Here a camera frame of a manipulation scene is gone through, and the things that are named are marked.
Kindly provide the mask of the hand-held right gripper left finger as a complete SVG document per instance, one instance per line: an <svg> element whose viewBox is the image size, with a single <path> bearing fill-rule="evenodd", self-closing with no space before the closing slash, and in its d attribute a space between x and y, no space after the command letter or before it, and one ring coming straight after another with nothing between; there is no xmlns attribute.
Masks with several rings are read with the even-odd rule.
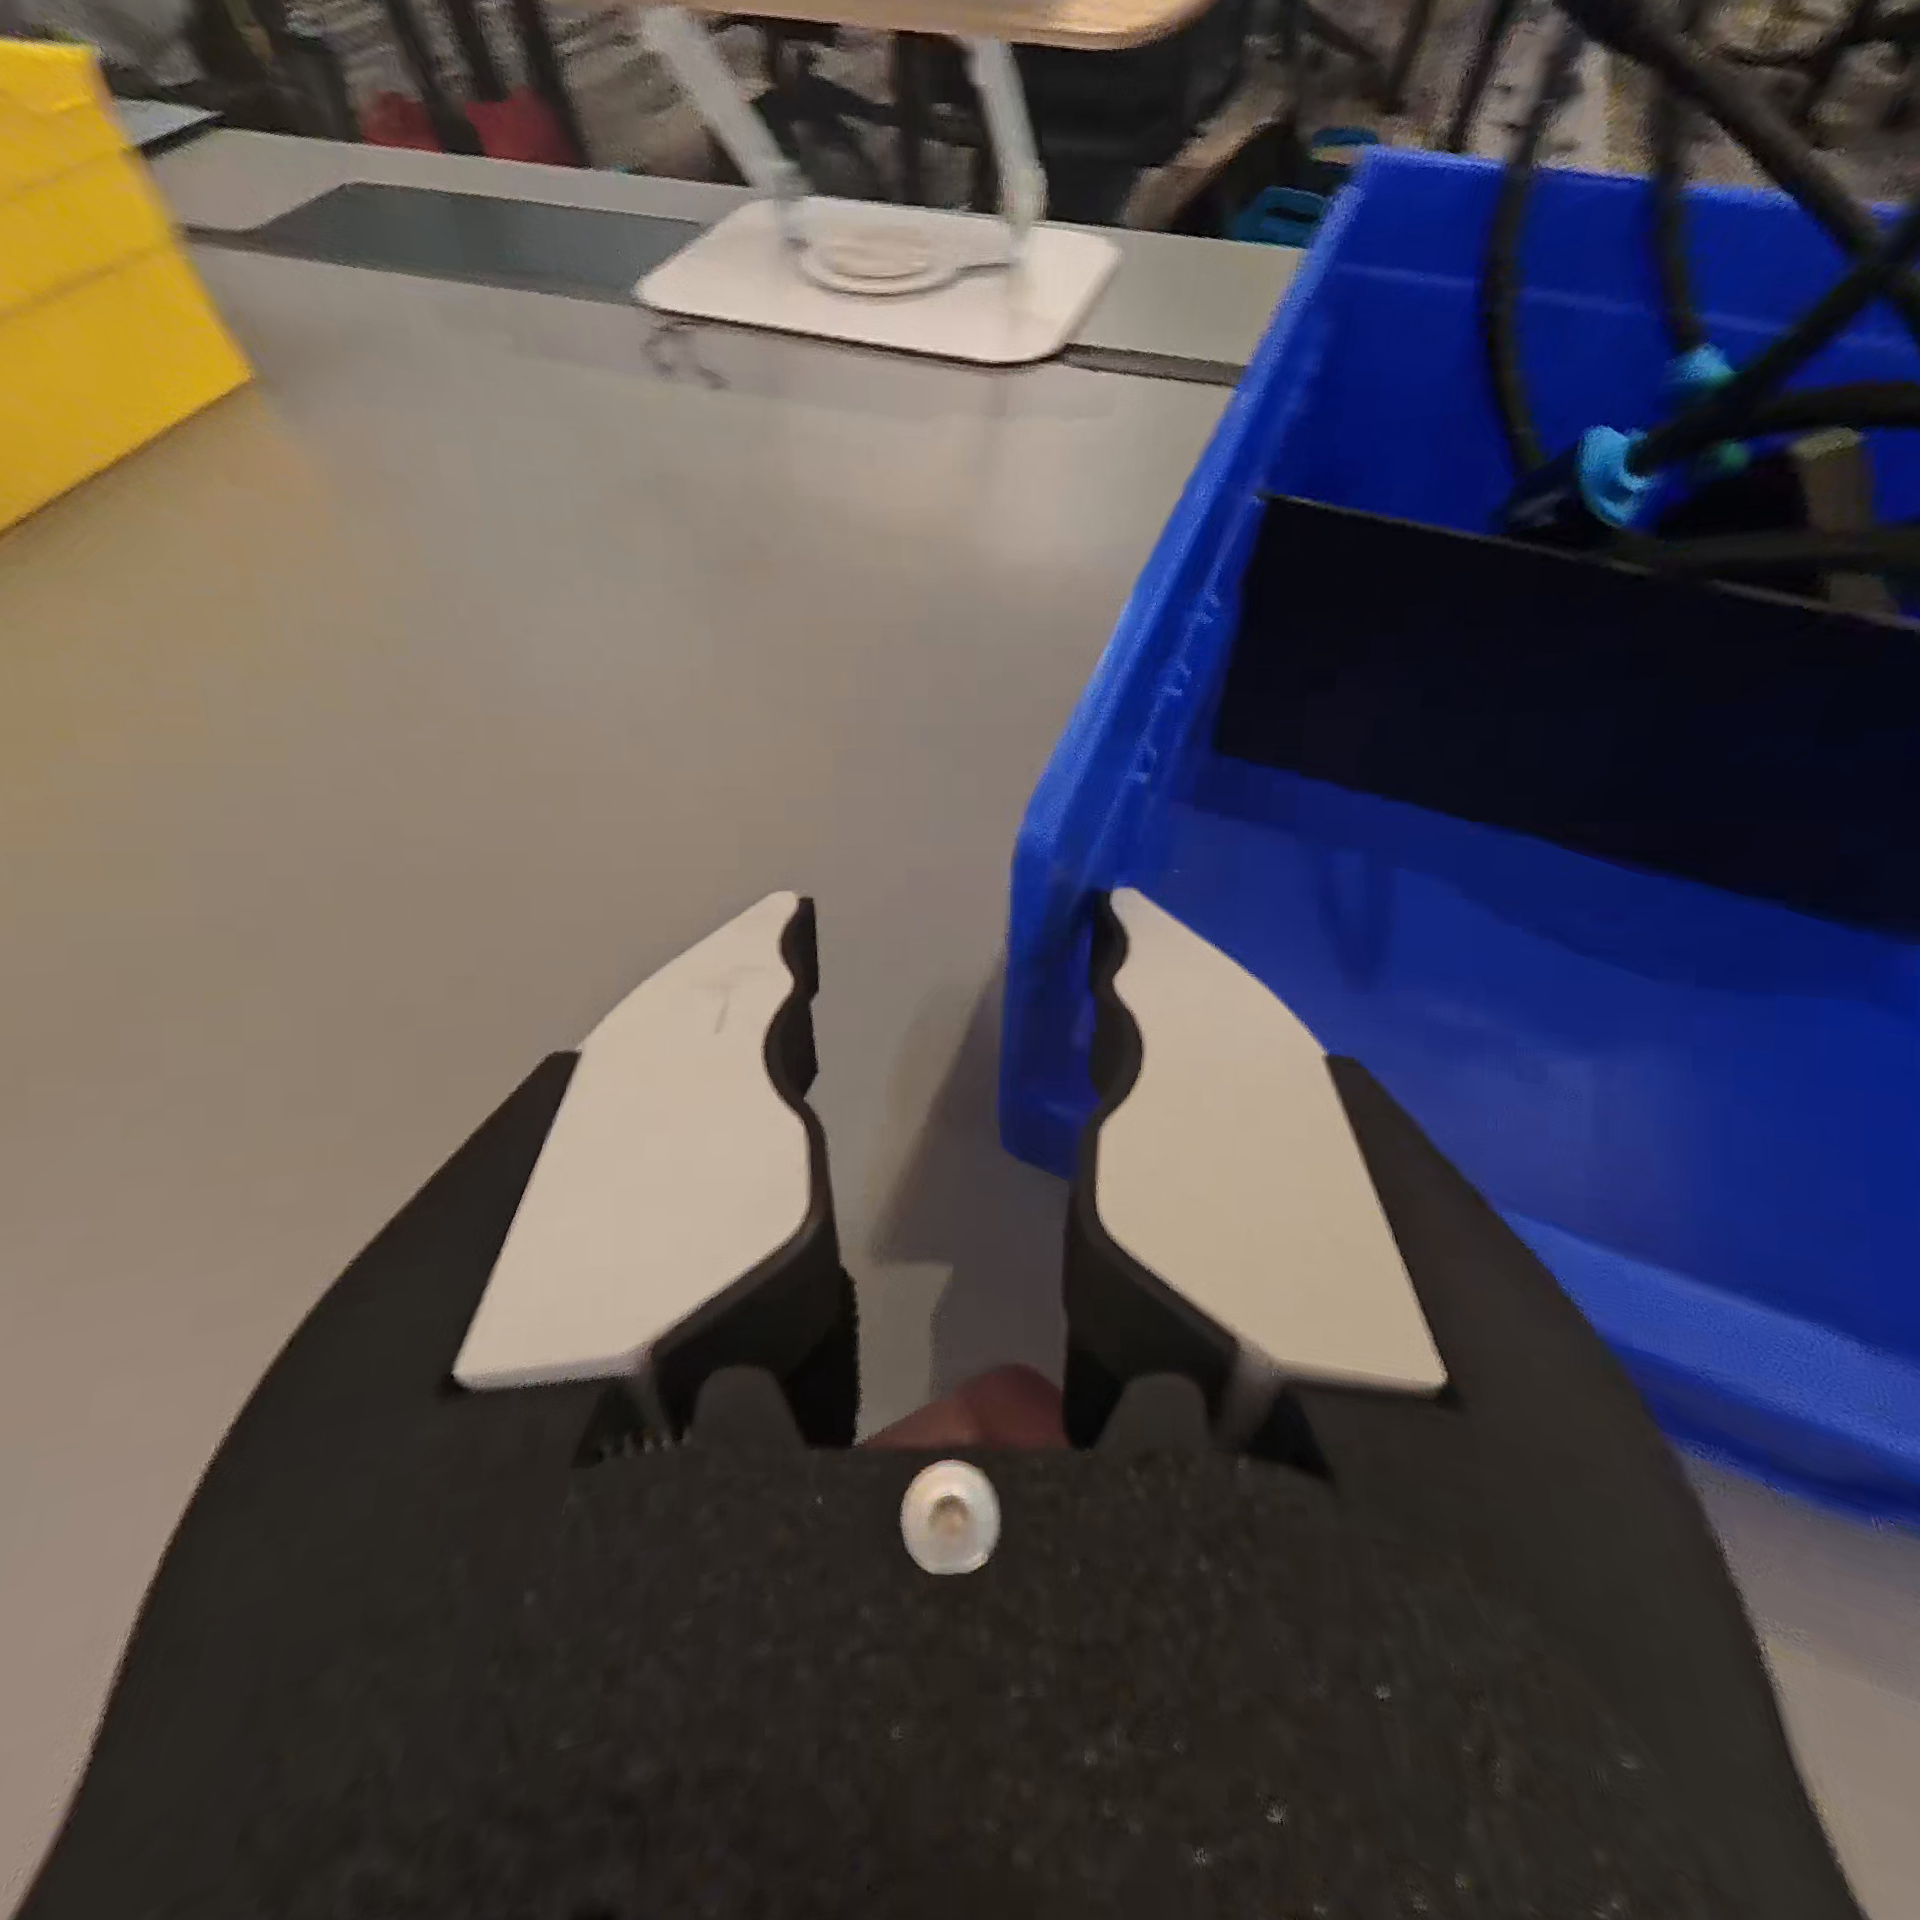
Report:
<svg viewBox="0 0 1920 1920"><path fill-rule="evenodd" d="M700 1387L744 1364L810 1448L853 1441L817 989L810 900L771 895L585 1032L454 1356L463 1392L620 1380L679 1441Z"/></svg>

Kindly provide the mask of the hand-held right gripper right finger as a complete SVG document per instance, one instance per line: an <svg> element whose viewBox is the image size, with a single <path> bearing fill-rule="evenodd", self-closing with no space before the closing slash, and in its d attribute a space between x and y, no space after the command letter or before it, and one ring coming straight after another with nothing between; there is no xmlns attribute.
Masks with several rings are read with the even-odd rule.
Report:
<svg viewBox="0 0 1920 1920"><path fill-rule="evenodd" d="M1092 1119L1068 1174L1063 1431L1174 1375L1212 1441L1311 1458L1301 1392L1436 1404L1445 1359L1332 1055L1135 889L1092 914Z"/></svg>

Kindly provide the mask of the blue plastic bin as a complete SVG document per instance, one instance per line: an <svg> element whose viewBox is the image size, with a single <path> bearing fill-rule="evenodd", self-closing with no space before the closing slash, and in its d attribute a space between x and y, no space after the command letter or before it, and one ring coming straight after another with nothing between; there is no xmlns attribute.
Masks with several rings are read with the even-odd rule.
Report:
<svg viewBox="0 0 1920 1920"><path fill-rule="evenodd" d="M1916 935L1212 750L1261 493L1494 538L1494 196L1403 147L1332 196L1023 815L1000 1133L1068 1174L1131 885L1420 1119L1685 1448L1916 1522Z"/></svg>

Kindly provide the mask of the yellow plastic bin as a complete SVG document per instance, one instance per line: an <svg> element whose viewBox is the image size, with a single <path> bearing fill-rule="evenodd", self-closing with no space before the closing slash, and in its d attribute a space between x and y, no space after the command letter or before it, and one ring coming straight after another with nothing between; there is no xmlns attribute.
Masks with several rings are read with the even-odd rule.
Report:
<svg viewBox="0 0 1920 1920"><path fill-rule="evenodd" d="M0 525L252 384L82 44L0 47Z"/></svg>

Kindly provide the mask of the grey desk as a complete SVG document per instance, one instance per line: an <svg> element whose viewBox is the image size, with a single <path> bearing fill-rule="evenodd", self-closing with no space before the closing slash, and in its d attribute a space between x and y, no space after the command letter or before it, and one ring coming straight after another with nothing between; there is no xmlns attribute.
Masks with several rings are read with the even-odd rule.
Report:
<svg viewBox="0 0 1920 1920"><path fill-rule="evenodd" d="M1294 275L1120 235L1028 372L220 242L345 188L722 188L208 133L252 356L4 537L4 1913L196 1481L326 1284L665 959L817 900L858 1430L1058 1375L1000 1144L1028 798Z"/></svg>

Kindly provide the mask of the black bin divider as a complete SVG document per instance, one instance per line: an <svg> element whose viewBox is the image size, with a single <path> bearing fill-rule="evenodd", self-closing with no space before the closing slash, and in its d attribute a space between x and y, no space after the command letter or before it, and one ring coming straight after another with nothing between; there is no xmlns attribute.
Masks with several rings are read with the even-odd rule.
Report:
<svg viewBox="0 0 1920 1920"><path fill-rule="evenodd" d="M1212 750L1920 932L1904 619L1261 493Z"/></svg>

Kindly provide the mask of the white panel base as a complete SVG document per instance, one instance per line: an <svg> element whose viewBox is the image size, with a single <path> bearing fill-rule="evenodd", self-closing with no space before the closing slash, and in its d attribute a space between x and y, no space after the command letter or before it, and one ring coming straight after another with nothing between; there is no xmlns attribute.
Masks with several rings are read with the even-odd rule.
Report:
<svg viewBox="0 0 1920 1920"><path fill-rule="evenodd" d="M1092 231L805 196L744 202L633 284L683 324L877 347L964 368L1038 368L1077 335L1119 274Z"/></svg>

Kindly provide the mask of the blue bag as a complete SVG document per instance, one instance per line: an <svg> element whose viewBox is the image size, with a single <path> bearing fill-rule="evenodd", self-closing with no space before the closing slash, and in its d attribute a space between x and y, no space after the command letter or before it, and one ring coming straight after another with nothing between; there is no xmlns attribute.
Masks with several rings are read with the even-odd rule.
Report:
<svg viewBox="0 0 1920 1920"><path fill-rule="evenodd" d="M1220 177L1222 238L1255 248L1309 248L1332 212L1332 196L1369 147L1378 147L1376 130L1261 130Z"/></svg>

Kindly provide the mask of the red storage bin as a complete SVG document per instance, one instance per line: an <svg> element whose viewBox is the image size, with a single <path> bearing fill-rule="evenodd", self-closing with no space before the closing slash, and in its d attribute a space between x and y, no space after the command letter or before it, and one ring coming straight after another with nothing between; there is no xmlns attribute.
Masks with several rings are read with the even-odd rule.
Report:
<svg viewBox="0 0 1920 1920"><path fill-rule="evenodd" d="M514 88L508 100L460 100L440 116L417 97L372 90L357 108L357 137L372 147L582 165L578 145L528 88Z"/></svg>

